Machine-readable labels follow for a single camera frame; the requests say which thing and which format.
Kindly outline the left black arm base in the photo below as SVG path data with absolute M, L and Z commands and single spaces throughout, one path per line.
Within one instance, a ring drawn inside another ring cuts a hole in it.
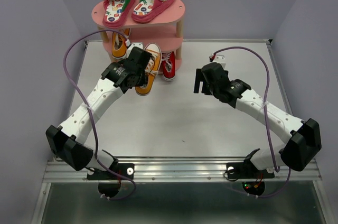
M 101 161 L 92 158 L 85 167 L 87 179 L 98 181 L 98 193 L 102 199 L 117 201 L 131 197 L 136 191 L 134 181 L 135 164 L 119 163 L 119 160 L 109 152 L 103 150 L 103 157 L 107 157 L 109 167 Z

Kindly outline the red sneaker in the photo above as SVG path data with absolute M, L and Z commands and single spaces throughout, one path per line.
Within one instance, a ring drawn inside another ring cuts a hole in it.
M 163 77 L 166 81 L 171 81 L 175 78 L 176 68 L 175 68 L 175 53 L 174 51 L 170 53 L 162 54 L 162 71 Z

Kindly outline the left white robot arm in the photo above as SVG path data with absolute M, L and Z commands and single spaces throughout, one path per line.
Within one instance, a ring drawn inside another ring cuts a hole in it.
M 74 170 L 93 167 L 107 179 L 117 174 L 117 165 L 109 160 L 97 161 L 99 151 L 85 145 L 90 132 L 107 109 L 127 90 L 145 84 L 146 67 L 151 53 L 133 47 L 129 56 L 111 63 L 101 74 L 92 92 L 59 126 L 49 126 L 46 137 L 53 154 Z

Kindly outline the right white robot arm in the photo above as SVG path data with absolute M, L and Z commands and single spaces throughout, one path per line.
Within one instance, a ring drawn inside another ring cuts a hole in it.
M 282 141 L 282 145 L 277 148 L 257 149 L 246 157 L 243 170 L 248 176 L 256 176 L 261 170 L 275 165 L 300 172 L 322 148 L 317 121 L 311 118 L 304 121 L 265 102 L 244 81 L 230 80 L 228 72 L 219 63 L 212 62 L 196 70 L 194 92 L 212 95 L 220 102 L 251 116 Z

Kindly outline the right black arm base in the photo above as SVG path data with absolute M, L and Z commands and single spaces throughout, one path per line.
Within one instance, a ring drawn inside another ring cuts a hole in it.
M 223 177 L 230 181 L 245 179 L 242 187 L 246 194 L 256 197 L 262 196 L 265 191 L 264 179 L 273 179 L 275 174 L 273 171 L 258 170 L 252 163 L 251 159 L 260 149 L 253 150 L 248 154 L 242 162 L 230 162 L 226 165 Z

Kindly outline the orange sneaker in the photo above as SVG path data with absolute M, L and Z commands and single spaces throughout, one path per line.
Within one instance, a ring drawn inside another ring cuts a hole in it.
M 148 44 L 145 46 L 145 51 L 151 54 L 151 58 L 145 69 L 147 83 L 143 86 L 135 88 L 136 93 L 140 96 L 146 96 L 150 93 L 162 62 L 161 48 L 157 44 Z
M 111 46 L 111 60 L 116 62 L 124 59 L 127 55 L 127 46 L 125 44 L 125 38 L 117 33 L 112 34 L 112 46 Z

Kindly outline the pink sandal one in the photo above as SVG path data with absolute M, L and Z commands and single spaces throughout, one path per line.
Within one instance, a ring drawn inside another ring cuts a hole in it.
M 135 0 L 103 0 L 103 25 L 111 29 L 122 27 L 134 2 Z
M 175 0 L 139 0 L 132 12 L 137 23 L 148 23 L 168 9 Z

